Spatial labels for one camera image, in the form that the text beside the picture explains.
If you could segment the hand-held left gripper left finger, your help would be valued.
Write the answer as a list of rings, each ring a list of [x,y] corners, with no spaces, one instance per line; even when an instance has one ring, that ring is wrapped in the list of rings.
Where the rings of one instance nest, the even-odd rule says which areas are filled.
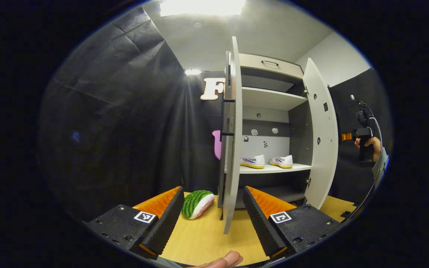
[[[144,258],[162,254],[184,203],[182,186],[134,207],[116,205],[84,225],[103,240]]]

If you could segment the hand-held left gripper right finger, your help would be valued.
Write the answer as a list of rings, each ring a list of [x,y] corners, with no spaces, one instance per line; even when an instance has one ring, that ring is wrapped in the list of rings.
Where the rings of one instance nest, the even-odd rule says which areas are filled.
[[[297,207],[250,186],[244,188],[243,202],[264,253],[272,260],[311,248],[342,226],[311,205]]]

